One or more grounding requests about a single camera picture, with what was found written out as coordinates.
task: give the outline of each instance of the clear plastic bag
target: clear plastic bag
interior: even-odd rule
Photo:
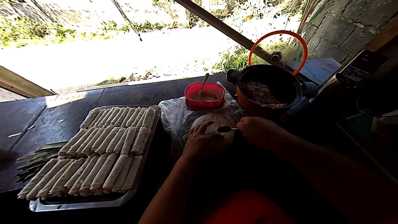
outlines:
[[[238,102],[225,89],[224,102],[221,107],[212,110],[191,110],[185,104],[185,97],[178,99],[164,100],[159,103],[160,117],[164,130],[172,137],[171,153],[181,155],[184,149],[186,138],[192,123],[200,116],[207,113],[228,115],[236,124],[242,117],[249,114],[241,109]]]

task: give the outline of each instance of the baking tray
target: baking tray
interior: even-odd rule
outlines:
[[[135,177],[133,186],[131,189],[125,193],[112,192],[105,195],[89,195],[89,196],[60,196],[51,197],[45,200],[36,199],[35,201],[30,201],[29,209],[33,212],[44,212],[44,211],[54,211],[54,210],[72,210],[81,208],[101,208],[101,207],[117,207],[128,202],[137,191],[138,185],[140,183],[140,178],[142,170],[144,169],[146,157],[152,142],[153,135],[155,133],[156,125],[160,117],[160,108],[157,105],[114,105],[114,106],[103,106],[101,109],[109,109],[112,107],[153,107],[156,110],[156,117],[152,125],[152,131],[149,139],[145,146],[144,155],[142,157],[140,167],[138,168],[137,175]]]

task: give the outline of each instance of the person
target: person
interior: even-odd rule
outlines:
[[[182,156],[148,205],[140,224],[183,223],[189,184],[200,163],[226,151],[220,135],[207,133],[213,121],[189,131]],[[296,168],[347,223],[398,223],[397,187],[347,157],[296,137],[272,121],[244,117],[236,124],[247,142],[269,150]],[[265,195],[243,190],[204,221],[206,224],[294,223]]]

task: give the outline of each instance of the hand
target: hand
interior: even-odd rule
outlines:
[[[275,149],[289,133],[274,122],[259,117],[244,117],[236,124],[248,143],[257,148]]]
[[[189,137],[180,159],[197,165],[212,154],[223,152],[230,143],[226,142],[220,134],[206,133],[206,129],[214,121],[206,121],[189,130]]]

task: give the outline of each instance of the metal spoon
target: metal spoon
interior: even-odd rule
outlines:
[[[201,96],[201,93],[202,93],[203,86],[205,85],[205,82],[207,81],[207,79],[209,78],[209,76],[210,76],[210,74],[209,74],[209,73],[206,73],[205,79],[203,80],[202,86],[200,87],[200,90],[199,90],[199,95],[200,95],[200,96]]]
[[[237,128],[231,128],[228,125],[223,125],[223,126],[220,126],[217,128],[217,131],[219,133],[227,133],[227,132],[230,132],[231,130],[237,130]]]

